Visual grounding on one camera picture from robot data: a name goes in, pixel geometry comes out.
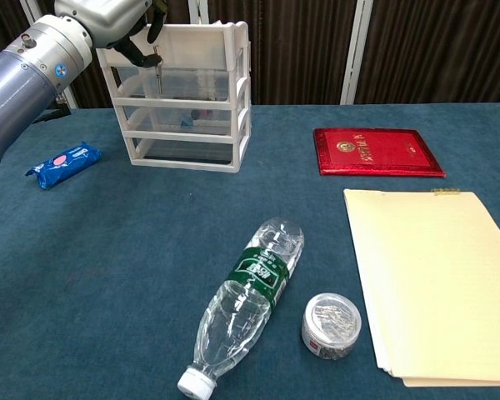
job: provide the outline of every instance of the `green bottle label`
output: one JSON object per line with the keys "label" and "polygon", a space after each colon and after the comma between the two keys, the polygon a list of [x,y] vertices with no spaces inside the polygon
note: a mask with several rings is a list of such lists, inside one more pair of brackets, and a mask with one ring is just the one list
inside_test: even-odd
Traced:
{"label": "green bottle label", "polygon": [[228,281],[254,288],[276,306],[289,279],[287,264],[276,254],[260,247],[245,248]]}

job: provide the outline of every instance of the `gold lettering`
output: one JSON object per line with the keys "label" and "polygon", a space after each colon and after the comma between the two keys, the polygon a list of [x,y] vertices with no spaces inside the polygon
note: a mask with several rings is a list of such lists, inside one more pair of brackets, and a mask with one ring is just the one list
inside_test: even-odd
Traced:
{"label": "gold lettering", "polygon": [[[356,139],[364,139],[363,135],[354,135]],[[357,150],[359,151],[359,156],[365,162],[373,162],[373,155],[370,152],[370,148],[365,140],[357,140]]]}

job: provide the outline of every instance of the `red booklet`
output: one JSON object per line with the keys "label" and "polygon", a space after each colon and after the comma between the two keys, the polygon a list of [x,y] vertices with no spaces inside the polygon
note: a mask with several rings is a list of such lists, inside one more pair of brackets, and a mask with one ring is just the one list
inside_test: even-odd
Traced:
{"label": "red booklet", "polygon": [[322,175],[446,176],[415,130],[327,127],[313,136]]}

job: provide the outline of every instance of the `blue snack package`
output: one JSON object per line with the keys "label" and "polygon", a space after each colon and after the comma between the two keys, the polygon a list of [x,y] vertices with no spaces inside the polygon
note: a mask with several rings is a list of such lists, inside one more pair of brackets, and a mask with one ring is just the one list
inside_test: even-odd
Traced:
{"label": "blue snack package", "polygon": [[80,146],[61,152],[54,158],[33,167],[26,172],[26,176],[37,175],[39,186],[46,190],[92,166],[101,156],[100,150],[82,142]]}

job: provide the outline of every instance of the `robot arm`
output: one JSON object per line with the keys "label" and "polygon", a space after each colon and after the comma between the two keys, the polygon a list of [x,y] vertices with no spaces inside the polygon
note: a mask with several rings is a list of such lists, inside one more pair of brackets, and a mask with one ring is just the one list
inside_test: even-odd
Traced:
{"label": "robot arm", "polygon": [[130,36],[145,25],[153,43],[164,22],[165,0],[57,0],[56,16],[38,19],[0,52],[0,161],[21,133],[93,60],[93,48],[115,48],[134,65],[152,67],[161,58],[143,56]]}

